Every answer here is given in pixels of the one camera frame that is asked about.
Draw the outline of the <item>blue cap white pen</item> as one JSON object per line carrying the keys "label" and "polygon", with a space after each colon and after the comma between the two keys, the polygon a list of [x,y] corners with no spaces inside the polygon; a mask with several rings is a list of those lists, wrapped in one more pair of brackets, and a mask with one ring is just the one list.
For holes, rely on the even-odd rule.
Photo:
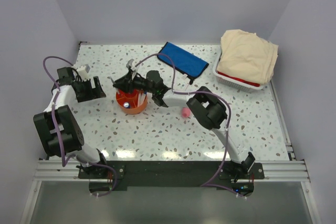
{"label": "blue cap white pen", "polygon": [[147,96],[146,92],[143,92],[143,93],[142,93],[142,100],[141,100],[142,104],[144,103],[144,101],[145,101],[145,99],[146,99],[146,96]]}

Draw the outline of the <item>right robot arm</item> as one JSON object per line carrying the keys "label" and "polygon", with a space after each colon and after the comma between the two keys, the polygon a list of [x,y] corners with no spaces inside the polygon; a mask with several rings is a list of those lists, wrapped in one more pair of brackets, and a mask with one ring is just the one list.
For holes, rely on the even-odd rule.
{"label": "right robot arm", "polygon": [[230,161],[223,164],[222,169],[234,172],[239,178],[246,178],[253,171],[255,158],[251,151],[243,144],[235,143],[229,139],[229,123],[231,109],[228,103],[202,86],[197,91],[178,92],[164,84],[163,79],[156,70],[149,71],[145,77],[134,74],[132,70],[113,81],[113,87],[124,93],[135,90],[152,94],[152,100],[160,107],[188,107],[197,122],[205,129],[212,131],[225,146]]}

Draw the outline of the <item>pink patterned tube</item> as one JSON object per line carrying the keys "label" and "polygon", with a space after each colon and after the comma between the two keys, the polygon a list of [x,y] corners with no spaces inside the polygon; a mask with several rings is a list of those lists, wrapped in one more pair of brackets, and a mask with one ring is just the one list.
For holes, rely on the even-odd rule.
{"label": "pink patterned tube", "polygon": [[183,108],[182,111],[181,111],[181,116],[183,118],[187,118],[187,117],[190,116],[190,113],[191,113],[191,111],[190,111],[189,108]]}

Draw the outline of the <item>orange round organizer container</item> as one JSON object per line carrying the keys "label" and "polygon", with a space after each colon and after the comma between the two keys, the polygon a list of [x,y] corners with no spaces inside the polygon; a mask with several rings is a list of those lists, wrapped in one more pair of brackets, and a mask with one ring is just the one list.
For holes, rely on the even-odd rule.
{"label": "orange round organizer container", "polygon": [[[146,109],[147,104],[148,104],[148,96],[146,96],[144,103],[141,106],[137,107],[138,93],[143,93],[143,92],[144,91],[141,91],[141,90],[134,90],[132,93],[125,93],[120,90],[120,94],[116,93],[115,95],[118,106],[125,114],[129,114],[129,115],[136,115],[136,114],[143,112]],[[131,106],[129,109],[126,109],[123,106],[125,102],[129,102]]]}

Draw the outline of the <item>orange cap white pen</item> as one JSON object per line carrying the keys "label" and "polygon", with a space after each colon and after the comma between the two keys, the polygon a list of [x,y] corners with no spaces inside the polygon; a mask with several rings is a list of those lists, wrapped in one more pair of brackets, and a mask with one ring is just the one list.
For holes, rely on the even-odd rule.
{"label": "orange cap white pen", "polygon": [[138,93],[137,107],[139,107],[142,104],[141,100],[142,100],[142,93]]}

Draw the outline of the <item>blue cap grey glue stick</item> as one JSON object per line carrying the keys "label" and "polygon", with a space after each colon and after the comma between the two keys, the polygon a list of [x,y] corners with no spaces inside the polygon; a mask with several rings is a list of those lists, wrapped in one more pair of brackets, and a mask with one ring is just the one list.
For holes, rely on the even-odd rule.
{"label": "blue cap grey glue stick", "polygon": [[130,104],[129,104],[129,102],[125,102],[124,104],[123,104],[123,106],[126,108],[126,109],[129,109],[131,106],[130,106]]}

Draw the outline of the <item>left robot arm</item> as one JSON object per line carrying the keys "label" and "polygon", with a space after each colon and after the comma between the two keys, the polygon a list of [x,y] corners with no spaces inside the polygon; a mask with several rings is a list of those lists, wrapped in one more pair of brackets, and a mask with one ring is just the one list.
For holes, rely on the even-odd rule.
{"label": "left robot arm", "polygon": [[75,159],[80,163],[79,168],[103,178],[108,174],[109,165],[100,150],[85,143],[70,107],[106,97],[99,78],[91,78],[89,71],[88,65],[58,69],[58,79],[51,89],[52,99],[43,112],[34,115],[33,121],[48,156],[60,157],[63,167]]}

